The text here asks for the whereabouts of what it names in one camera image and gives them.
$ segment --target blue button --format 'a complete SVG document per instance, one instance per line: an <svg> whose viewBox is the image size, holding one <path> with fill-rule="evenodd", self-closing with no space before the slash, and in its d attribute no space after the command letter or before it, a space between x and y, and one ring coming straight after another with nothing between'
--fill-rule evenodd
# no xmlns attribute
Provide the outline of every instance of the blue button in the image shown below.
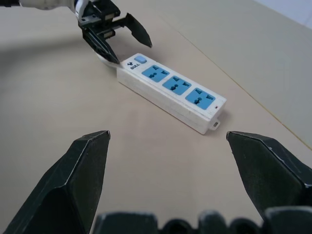
<svg viewBox="0 0 312 234"><path fill-rule="evenodd" d="M138 61L139 63L146 63L146 59L145 57L140 56L136 56L135 61Z"/></svg>

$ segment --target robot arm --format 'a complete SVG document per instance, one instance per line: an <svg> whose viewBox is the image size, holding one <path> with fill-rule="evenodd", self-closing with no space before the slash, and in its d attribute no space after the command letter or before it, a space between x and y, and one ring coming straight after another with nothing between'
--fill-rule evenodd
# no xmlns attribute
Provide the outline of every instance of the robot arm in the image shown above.
<svg viewBox="0 0 312 234"><path fill-rule="evenodd" d="M0 0L0 6L40 10L68 7L78 19L84 40L99 56L116 64L119 64L119 60L106 39L115 36L115 30L120 27L129 28L140 43L152 47L150 36L132 15L127 13L126 17L114 21L115 17L120 16L120 10L111 0Z"/></svg>

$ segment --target white power strip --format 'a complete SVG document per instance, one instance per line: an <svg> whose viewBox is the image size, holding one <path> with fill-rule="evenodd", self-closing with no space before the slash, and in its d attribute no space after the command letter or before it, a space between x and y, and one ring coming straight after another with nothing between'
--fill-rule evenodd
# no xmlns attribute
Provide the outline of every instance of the white power strip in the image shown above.
<svg viewBox="0 0 312 234"><path fill-rule="evenodd" d="M220 125L224 97L145 55L133 55L117 66L117 79L201 134Z"/></svg>

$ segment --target table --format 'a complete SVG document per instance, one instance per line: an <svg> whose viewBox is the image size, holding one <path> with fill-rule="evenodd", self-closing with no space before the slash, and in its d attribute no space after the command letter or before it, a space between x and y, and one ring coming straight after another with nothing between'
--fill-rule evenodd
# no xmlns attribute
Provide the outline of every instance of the table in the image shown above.
<svg viewBox="0 0 312 234"><path fill-rule="evenodd" d="M120 60L142 53L226 97L221 125L201 135L117 82L81 38L67 9L1 9L0 231L44 172L76 138L110 130L97 213L149 211L161 227L181 217L194 227L203 210L228 222L261 223L232 156L227 131L276 138L312 166L311 151L216 64L172 29L148 2L115 1L149 32L153 48L127 29L109 39Z"/></svg>

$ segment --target electrical outlet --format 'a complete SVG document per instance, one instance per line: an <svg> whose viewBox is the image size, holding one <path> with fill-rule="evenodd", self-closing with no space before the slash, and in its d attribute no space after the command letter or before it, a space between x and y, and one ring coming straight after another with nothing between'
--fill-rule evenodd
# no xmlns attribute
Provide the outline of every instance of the electrical outlet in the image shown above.
<svg viewBox="0 0 312 234"><path fill-rule="evenodd" d="M207 94L201 89L196 88L191 91L191 93L188 94L185 99L200 107L201 109L206 110L215 100L215 97Z"/></svg>
<svg viewBox="0 0 312 234"><path fill-rule="evenodd" d="M120 83L201 134L220 125L226 99L217 93L142 54L116 68Z"/></svg>
<svg viewBox="0 0 312 234"><path fill-rule="evenodd" d="M186 82L185 80L177 77L177 76L173 76L169 80L167 80L162 86L164 86L167 89L171 90L175 94L181 95L188 88L191 87L191 84Z"/></svg>
<svg viewBox="0 0 312 234"><path fill-rule="evenodd" d="M152 79L155 82L160 82L162 79L164 79L167 75L169 75L169 72L166 70L153 65L146 69L144 72L142 72L143 75L146 77Z"/></svg>

